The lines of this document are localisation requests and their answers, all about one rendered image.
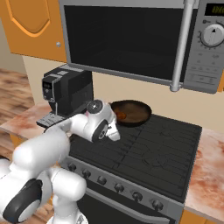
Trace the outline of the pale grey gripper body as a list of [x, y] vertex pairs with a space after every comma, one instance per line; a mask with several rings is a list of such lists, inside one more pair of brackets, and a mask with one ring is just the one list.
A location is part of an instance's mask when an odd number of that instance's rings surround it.
[[118, 141], [121, 138], [116, 126], [109, 126], [106, 136], [112, 141]]

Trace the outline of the black frying pan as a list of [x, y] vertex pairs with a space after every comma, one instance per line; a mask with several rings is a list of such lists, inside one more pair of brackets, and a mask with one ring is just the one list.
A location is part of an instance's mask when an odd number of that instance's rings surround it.
[[[122, 100], [113, 101], [110, 107], [116, 114], [117, 123], [125, 127], [137, 127], [146, 123], [152, 114], [151, 107], [141, 101]], [[117, 114], [123, 112], [127, 115], [124, 120], [119, 120]]]

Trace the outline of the black and grey stove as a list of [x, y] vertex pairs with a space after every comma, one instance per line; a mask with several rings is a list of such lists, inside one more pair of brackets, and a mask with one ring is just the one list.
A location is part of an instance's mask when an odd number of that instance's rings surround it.
[[[139, 192], [143, 199], [135, 202], [152, 211], [152, 201], [159, 200], [164, 207], [155, 212], [179, 224], [202, 128], [159, 115], [135, 128], [117, 128], [121, 139], [116, 142], [105, 137], [90, 143], [71, 136], [71, 150], [61, 166], [68, 170], [75, 164], [81, 176], [89, 170], [87, 189], [110, 199], [134, 201], [132, 193]], [[107, 180], [105, 185], [97, 182], [99, 176]], [[115, 184], [122, 184], [124, 191], [117, 192]]]

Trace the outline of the black coffee machine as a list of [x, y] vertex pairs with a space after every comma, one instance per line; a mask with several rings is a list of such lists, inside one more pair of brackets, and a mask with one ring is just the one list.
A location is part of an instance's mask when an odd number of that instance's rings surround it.
[[69, 65], [56, 67], [44, 74], [42, 94], [52, 111], [37, 120], [37, 125], [47, 129], [85, 111], [94, 99], [92, 73]]

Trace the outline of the black oven door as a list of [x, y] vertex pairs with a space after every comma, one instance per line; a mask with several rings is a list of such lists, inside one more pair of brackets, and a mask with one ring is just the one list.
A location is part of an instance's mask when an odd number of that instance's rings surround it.
[[[124, 197], [112, 197], [126, 207], [132, 208], [139, 213], [161, 217], [158, 212], [152, 211], [146, 206], [137, 204], [131, 199]], [[89, 224], [145, 224], [139, 220], [133, 219], [125, 213], [122, 213], [111, 206], [108, 206], [87, 194], [78, 201], [79, 209], [86, 215]]]

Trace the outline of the black microwave door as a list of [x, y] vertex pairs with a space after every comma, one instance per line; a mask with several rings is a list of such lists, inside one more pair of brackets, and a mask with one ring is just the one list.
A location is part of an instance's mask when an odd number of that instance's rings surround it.
[[[195, 0], [181, 79], [199, 0]], [[163, 85], [172, 83], [184, 0], [59, 0], [72, 66]]]

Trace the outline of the orange base cupboard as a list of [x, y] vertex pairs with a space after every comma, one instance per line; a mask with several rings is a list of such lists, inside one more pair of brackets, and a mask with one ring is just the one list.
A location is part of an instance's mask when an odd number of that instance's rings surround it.
[[14, 148], [17, 148], [21, 143], [26, 141], [26, 138], [10, 134], [10, 140], [12, 141]]
[[185, 210], [182, 213], [179, 224], [219, 224], [218, 222], [203, 218], [195, 213]]

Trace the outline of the grey microwave oven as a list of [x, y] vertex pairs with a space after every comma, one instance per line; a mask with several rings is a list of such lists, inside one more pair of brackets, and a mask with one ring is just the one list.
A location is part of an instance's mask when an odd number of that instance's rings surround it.
[[214, 94], [224, 72], [224, 41], [216, 46], [205, 46], [201, 34], [209, 25], [224, 27], [224, 0], [199, 0], [192, 42], [180, 89]]

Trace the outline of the white microwave dial knob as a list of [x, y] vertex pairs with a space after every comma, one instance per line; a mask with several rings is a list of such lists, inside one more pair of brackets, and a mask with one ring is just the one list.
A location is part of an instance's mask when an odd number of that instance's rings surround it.
[[201, 34], [205, 46], [216, 47], [224, 41], [224, 27], [220, 24], [209, 25]]

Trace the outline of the orange wall cupboard door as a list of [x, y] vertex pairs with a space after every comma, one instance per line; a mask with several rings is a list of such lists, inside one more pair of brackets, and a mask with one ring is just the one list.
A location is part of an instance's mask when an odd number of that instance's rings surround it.
[[0, 17], [12, 53], [67, 61], [59, 0], [0, 0]]

